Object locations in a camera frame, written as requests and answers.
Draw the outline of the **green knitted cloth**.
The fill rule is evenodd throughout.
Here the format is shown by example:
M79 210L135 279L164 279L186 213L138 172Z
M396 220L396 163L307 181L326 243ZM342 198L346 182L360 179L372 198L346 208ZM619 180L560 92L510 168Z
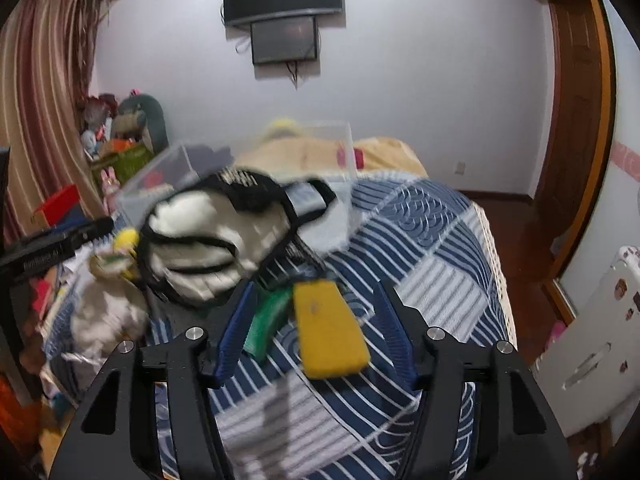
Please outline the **green knitted cloth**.
M265 361L274 335L290 316L292 301L292 286L259 293L258 305L243 346L243 351L256 362Z

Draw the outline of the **yellow sponge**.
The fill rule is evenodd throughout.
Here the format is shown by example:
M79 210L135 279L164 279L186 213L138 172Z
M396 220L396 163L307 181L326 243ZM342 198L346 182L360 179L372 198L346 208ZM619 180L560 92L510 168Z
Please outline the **yellow sponge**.
M370 352L356 316L332 281L296 283L293 304L299 357L311 380L361 372Z

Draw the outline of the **floral patterned cloth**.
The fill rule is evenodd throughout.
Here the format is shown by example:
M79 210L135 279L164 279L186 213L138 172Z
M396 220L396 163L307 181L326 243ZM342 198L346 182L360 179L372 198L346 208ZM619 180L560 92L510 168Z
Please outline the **floral patterned cloth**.
M122 252L94 254L89 259L89 269L96 278L124 278L133 280L134 258Z

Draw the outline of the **yellow felt ball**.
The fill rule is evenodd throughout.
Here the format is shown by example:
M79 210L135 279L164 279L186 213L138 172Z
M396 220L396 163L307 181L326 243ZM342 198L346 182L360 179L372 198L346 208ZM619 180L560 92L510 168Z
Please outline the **yellow felt ball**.
M126 228L120 230L113 240L113 250L118 254L134 257L137 255L137 246L140 236L136 229Z

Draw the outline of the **black and white fabric pouch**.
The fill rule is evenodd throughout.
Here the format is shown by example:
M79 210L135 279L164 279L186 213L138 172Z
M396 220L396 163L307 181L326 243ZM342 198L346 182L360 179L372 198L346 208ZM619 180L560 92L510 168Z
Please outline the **black and white fabric pouch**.
M280 186L263 174L250 180L229 183L211 174L150 208L139 229L137 265L152 292L189 309L219 304L323 216L319 209L296 214L292 183Z

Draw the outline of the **red box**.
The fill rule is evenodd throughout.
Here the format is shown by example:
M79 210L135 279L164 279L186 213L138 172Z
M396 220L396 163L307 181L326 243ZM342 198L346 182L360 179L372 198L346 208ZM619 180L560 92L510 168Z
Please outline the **red box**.
M59 224L66 214L79 203L80 196L77 186L74 184L65 185L34 210L30 217L30 223L38 229L52 228L52 226Z

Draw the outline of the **blue white patterned tablecloth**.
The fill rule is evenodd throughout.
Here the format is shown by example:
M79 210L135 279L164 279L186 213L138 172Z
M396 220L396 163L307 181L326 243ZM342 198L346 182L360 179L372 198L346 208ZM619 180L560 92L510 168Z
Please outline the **blue white patterned tablecloth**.
M146 344L122 341L103 362L67 428L55 479L388 479L408 448L421 387L408 390L388 355L373 305L389 281L410 325L489 347L511 340L513 318L488 220L461 193L408 174L371 176L352 191L361 223L344 248L319 255L299 241L262 271L258 296L300 282L337 284L370 362L311 380L299 357L294 304L264 362L243 350L228 380L214 377L230 316L152 292L180 326L157 320Z

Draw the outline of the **green cardboard box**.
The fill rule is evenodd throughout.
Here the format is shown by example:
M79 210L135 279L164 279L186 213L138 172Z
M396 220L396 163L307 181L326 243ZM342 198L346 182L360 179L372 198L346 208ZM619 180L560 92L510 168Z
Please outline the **green cardboard box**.
M101 188L102 170L113 168L116 179L120 184L125 184L153 158L154 154L144 144L134 144L126 151L109 154L95 162L90 162L89 168L96 187Z

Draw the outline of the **grey green plush dinosaur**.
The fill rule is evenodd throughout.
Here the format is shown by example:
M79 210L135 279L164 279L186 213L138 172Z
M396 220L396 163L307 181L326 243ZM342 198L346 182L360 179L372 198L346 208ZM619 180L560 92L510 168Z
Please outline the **grey green plush dinosaur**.
M164 112L160 102L146 93L128 96L117 107L111 137L142 143L152 154L160 154L168 147Z

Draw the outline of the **white cabinet with stickers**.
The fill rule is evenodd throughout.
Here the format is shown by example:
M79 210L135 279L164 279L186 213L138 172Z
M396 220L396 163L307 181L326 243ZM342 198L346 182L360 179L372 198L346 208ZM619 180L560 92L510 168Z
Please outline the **white cabinet with stickers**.
M564 436L603 422L639 391L639 249L623 246L533 375Z

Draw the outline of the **beige blanket on bed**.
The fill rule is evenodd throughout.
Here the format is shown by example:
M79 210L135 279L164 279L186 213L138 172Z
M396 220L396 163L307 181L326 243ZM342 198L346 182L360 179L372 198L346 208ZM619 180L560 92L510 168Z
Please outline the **beige blanket on bed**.
M334 174L346 170L345 141L290 136L262 142L258 148L241 154L235 166L264 174ZM401 140L375 136L356 141L357 170L399 170L426 177L427 172L416 153Z

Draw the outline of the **striped red beige curtain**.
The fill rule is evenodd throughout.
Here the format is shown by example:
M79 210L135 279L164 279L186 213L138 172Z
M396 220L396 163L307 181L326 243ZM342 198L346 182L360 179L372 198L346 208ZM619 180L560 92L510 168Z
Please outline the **striped red beige curtain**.
M102 212L82 147L96 33L105 0L20 0L1 29L1 143L11 150L6 244L32 232L32 213L65 185Z

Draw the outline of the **brown wooden door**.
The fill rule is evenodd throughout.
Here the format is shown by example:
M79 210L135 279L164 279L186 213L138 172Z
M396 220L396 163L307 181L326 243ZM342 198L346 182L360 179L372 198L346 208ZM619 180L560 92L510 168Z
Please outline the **brown wooden door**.
M612 143L615 61L602 0L549 0L554 47L550 136L535 203L560 240L557 280L587 229Z

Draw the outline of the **yellow plush arc toy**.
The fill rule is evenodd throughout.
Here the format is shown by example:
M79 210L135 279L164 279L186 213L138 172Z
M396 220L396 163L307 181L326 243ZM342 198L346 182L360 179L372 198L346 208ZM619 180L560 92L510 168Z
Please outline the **yellow plush arc toy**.
M279 118L274 120L267 129L268 136L299 136L299 124L290 118Z

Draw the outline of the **small dark wall monitor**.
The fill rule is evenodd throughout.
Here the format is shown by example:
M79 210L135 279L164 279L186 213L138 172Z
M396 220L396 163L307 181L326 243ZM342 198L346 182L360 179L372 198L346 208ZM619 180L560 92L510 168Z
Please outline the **small dark wall monitor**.
M250 25L254 65L299 63L318 58L318 30L314 16L292 16Z

